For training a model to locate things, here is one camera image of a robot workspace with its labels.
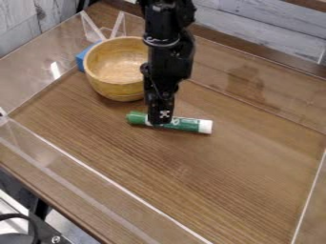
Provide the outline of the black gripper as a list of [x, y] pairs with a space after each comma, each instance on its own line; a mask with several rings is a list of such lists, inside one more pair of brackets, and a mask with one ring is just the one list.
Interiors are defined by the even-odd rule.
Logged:
[[152, 125], [168, 124], [172, 121], [175, 98], [164, 99], [159, 95], [176, 93], [178, 84], [191, 76], [194, 56], [193, 34], [183, 34], [171, 45], [148, 45], [148, 60], [140, 71], [147, 91], [148, 121]]

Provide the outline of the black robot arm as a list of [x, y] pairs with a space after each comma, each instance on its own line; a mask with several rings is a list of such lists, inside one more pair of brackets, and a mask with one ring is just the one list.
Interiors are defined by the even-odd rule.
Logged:
[[187, 27], [195, 22], [193, 0], [138, 0], [146, 21], [143, 42], [148, 61], [142, 65], [148, 120], [168, 124], [175, 110], [178, 84], [190, 78], [195, 38]]

